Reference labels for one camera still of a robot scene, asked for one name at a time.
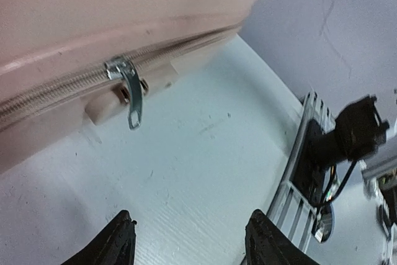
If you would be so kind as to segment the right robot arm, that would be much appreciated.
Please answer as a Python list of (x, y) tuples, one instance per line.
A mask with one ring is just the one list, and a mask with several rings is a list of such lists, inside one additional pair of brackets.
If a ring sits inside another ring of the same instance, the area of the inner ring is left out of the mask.
[(311, 92), (305, 99), (291, 181), (314, 210), (311, 234), (319, 243), (328, 241), (332, 234), (332, 203), (355, 166), (393, 137), (391, 119), (380, 115), (383, 103), (385, 100), (376, 95), (366, 95), (333, 117), (317, 93)]

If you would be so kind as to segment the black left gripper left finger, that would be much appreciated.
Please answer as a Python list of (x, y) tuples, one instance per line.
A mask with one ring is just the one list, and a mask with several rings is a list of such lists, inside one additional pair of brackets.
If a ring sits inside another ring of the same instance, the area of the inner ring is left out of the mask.
[(121, 210), (81, 251), (63, 264), (133, 265), (135, 260), (136, 221)]

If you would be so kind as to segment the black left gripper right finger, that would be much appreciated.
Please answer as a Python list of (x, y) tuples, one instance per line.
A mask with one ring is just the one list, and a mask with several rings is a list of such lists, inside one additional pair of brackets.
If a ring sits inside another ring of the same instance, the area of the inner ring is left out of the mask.
[(246, 225), (246, 263), (253, 265), (318, 265), (300, 251), (261, 210)]

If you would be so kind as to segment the pink hard-shell suitcase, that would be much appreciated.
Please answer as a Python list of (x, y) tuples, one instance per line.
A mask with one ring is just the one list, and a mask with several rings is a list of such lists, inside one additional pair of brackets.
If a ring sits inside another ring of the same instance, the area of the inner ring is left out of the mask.
[(202, 67), (257, 0), (1, 0), (1, 171)]

